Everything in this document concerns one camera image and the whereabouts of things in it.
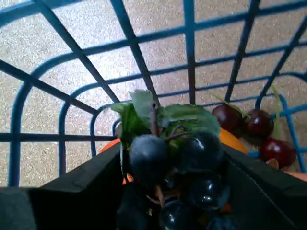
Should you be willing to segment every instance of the cherry stem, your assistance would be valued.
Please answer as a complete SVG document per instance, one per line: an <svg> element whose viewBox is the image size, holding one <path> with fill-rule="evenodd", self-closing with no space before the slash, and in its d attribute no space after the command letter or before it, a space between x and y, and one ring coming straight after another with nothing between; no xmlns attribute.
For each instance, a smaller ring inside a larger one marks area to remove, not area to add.
<svg viewBox="0 0 307 230"><path fill-rule="evenodd" d="M223 98L219 97L218 95L214 94L213 92L208 92L211 96L215 97L216 99L220 100L224 104L228 105L229 107L232 107L233 109L237 110L239 113L241 113L243 116L247 117L248 119L251 119L251 116L247 113L243 112L239 107L234 106L233 104L230 104L229 102L225 101Z"/></svg>
<svg viewBox="0 0 307 230"><path fill-rule="evenodd" d="M275 122L274 122L274 133L272 134L272 136L279 140L280 139L280 130L279 130L279 126L280 126L280 105L279 105L279 95L278 92L275 88L274 85L271 85L271 89L274 92L274 105L275 105L275 113L276 113L276 118L275 118Z"/></svg>
<svg viewBox="0 0 307 230"><path fill-rule="evenodd" d="M153 135L159 137L160 133L159 133L157 115L158 115L158 106L157 106L156 103L153 103L152 104L152 109L151 109L151 116L150 116L151 133Z"/></svg>

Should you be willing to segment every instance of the blue plastic basket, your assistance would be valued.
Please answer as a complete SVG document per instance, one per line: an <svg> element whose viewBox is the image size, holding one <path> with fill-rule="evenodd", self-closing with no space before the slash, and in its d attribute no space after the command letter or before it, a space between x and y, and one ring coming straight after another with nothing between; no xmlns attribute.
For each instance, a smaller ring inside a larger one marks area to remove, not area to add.
<svg viewBox="0 0 307 230"><path fill-rule="evenodd" d="M23 86L18 92L17 98L14 102L13 110L12 110L12 119L11 119L11 131L10 133L0 133L0 141L1 142L9 142L10 145L10 163L9 163L9 178L8 178L8 186L18 186L19 184L19 177L20 177L20 146L21 142L39 142L39 141L57 141L59 143L59 175L65 173L66 171L66 141L90 141L91 142L91 151L92 157L96 155L96 141L111 141L114 140L114 136L98 136L94 133L94 124L97 119L97 116L101 111L105 108L109 107L111 104L103 105L99 109L94 109L89 105L79 101L76 99L78 95L81 93L94 89L97 87L102 87L105 92L110 96L113 102L119 102L119 99L114 94L114 92L110 89L110 84L135 80L139 78L143 78L146 84L146 87L153 93L155 98L160 97L168 97L173 95L179 95L188 93L189 94L189 101L191 104L195 104L195 93L197 91L203 91L208 89L215 89L220 87L228 86L225 100L231 102L241 102L256 99L255 107L259 108L260 103L263 97L271 96L271 94L267 94L267 91L271 84L273 83L274 79L279 76L291 75L294 77L298 77L304 82L307 83L307 71L305 73L299 72L284 72L280 73L283 64L290 56L291 52L295 47L302 47L307 46L307 41L299 42L300 37L304 33L307 27L307 16L304 17L301 25L299 26L296 33L293 35L289 44L283 46L276 46L268 49L263 50L255 50L245 52L245 48L248 42L248 38L255 20L255 17L267 16L272 14L277 14L281 12L287 12L292 10L297 10L303 7L307 7L307 1L296 1L282 5L271 6L264 9L259 9L259 0L251 0L249 10L247 12L237 13L231 16L225 16L220 18L214 18L207 21L202 22L195 22L194 21L194 1L193 0L184 0L184 19L185 24L184 26L180 26L177 28L172 28L168 30L162 30L158 32L154 32L151 34L145 34L141 36L136 36L130 20L128 18L127 12L125 10L124 4L122 0L110 0L116 16L119 20L120 26L125 34L126 39L120 40L114 43L93 46L86 49L81 49L72 36L68 33L65 29L63 24L60 20L56 17L54 12L52 11L53 8L63 6L66 4L70 4L76 2L75 0L34 0L32 2L26 2L22 4L18 4L12 7L8 7L0 11L0 27L14 21L20 19L22 17L26 17L29 15L33 15L36 13L41 13L48 22L52 25L55 31L61 36L61 38L65 41L65 43L70 47L72 50L71 53L63 54L52 58L39 67L37 67L31 74L28 74L21 69L18 69L2 60L0 60L0 70L19 79L24 82ZM203 60L200 62L195 62L195 55L194 55L194 47L195 47L195 31L204 30L212 27L222 26L230 23L237 23L239 21L244 21L244 28L240 38L240 43L237 49L237 53L230 56L225 57L218 57L215 59L210 60ZM145 43L149 41L154 41L157 39L163 39L167 37L172 37L175 35L184 34L186 37L186 53L187 53L187 64L174 66L166 69L157 69L153 71L149 71L144 57L141 53L139 44ZM123 48L129 46L132 50L133 56L136 60L136 63L140 69L139 74L134 74L131 76L120 77L110 80L104 80L102 76L99 74L97 69L94 67L92 62L87 57L88 55L99 54L106 51L110 51L113 49ZM257 78L251 78L248 80L236 80L238 75L238 71L240 69L240 65L243 58L246 57L254 57L269 53L275 53L283 51L283 55L280 58L279 62L277 63L274 71L270 76L261 76ZM92 74L92 76L96 79L97 83L85 85L71 95L68 95L42 81L39 78L46 73L49 69L59 65L63 62L79 59L84 66L88 69L88 71ZM226 62L233 60L233 68L230 75L230 80L227 83L222 84L211 84L205 87L196 87L195 86L195 68L200 66L206 66L221 62ZM154 89L153 82L151 80L152 75L158 74L165 74L174 71L179 71L187 69L188 70L188 78L189 78L189 88L186 90L178 91L178 92L170 92L157 95ZM264 88L262 89L260 95L258 96L250 96L242 99L231 100L231 94L235 84L244 84L248 82L254 81L267 81ZM21 133L21 118L22 118L22 111L24 107L24 102L31 90L31 88L35 86L57 98L60 98L65 101L65 104L62 107L61 113L59 115L59 133L58 134L29 134L29 133ZM291 119L291 114L303 111L307 109L307 104L302 104L297 107L288 108L286 99L280 95L282 104L283 104L283 111L281 112L281 116L286 118L287 124L289 126L290 135L293 141L293 144L297 151L297 156L300 164L301 171L306 172L305 163L303 160L303 153L307 152L307 147L299 146L298 139L295 134L293 121ZM74 105L88 113L92 114L92 120L90 124L90 135L67 135L65 134L65 118L70 105ZM210 106L210 105L217 105L218 103L211 103L205 104L200 106ZM113 124L113 134L115 131L116 124L119 121L116 121ZM257 157L257 153L249 153L252 157Z"/></svg>

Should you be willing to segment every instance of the dark cherry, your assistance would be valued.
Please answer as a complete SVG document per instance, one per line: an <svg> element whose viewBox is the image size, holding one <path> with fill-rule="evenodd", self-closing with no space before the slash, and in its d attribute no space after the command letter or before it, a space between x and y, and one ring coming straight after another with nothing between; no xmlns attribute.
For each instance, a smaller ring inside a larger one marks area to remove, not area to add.
<svg viewBox="0 0 307 230"><path fill-rule="evenodd" d="M253 109L247 114L251 119L244 119L244 133L251 138L266 139L274 129L274 121L270 114L260 109Z"/></svg>
<svg viewBox="0 0 307 230"><path fill-rule="evenodd" d="M215 107L212 115L216 116L223 129L231 133L235 132L243 122L242 114L226 104Z"/></svg>
<svg viewBox="0 0 307 230"><path fill-rule="evenodd" d="M200 230L193 209L178 200L165 204L159 223L162 230Z"/></svg>
<svg viewBox="0 0 307 230"><path fill-rule="evenodd" d="M213 172L199 175L191 184L182 188L180 200L206 211L223 207L230 196L230 188Z"/></svg>
<svg viewBox="0 0 307 230"><path fill-rule="evenodd" d="M279 168L283 168L293 164L296 159L296 150L288 141L268 138L259 149L259 157L265 162L275 158L278 161Z"/></svg>

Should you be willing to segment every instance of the grape cluster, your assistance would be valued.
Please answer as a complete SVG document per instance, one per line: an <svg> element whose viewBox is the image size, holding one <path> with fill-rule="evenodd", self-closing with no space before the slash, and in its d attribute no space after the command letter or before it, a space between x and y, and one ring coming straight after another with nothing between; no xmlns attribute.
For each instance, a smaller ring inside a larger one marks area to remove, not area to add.
<svg viewBox="0 0 307 230"><path fill-rule="evenodd" d="M218 212L230 196L218 174L222 161L219 138L209 132L185 137L172 157L165 139L136 137L129 152L134 181L123 188L118 229L237 229L232 217ZM199 221L204 214L206 225Z"/></svg>

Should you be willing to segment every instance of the grape stem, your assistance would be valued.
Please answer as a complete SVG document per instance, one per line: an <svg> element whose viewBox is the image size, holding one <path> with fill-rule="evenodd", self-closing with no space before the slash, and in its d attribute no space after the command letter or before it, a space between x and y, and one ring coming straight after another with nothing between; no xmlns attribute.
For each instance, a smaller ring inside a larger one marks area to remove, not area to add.
<svg viewBox="0 0 307 230"><path fill-rule="evenodd" d="M157 115L158 115L158 105L156 103L153 103L151 109L151 116L150 116L151 133L159 137L160 133L159 133Z"/></svg>
<svg viewBox="0 0 307 230"><path fill-rule="evenodd" d="M178 138L180 136L183 136L183 135L186 135L186 134L187 134L187 132L175 133L173 135L170 135L170 136L164 138L164 141L165 142L169 142L169 141L171 141L173 139L176 139L176 138Z"/></svg>

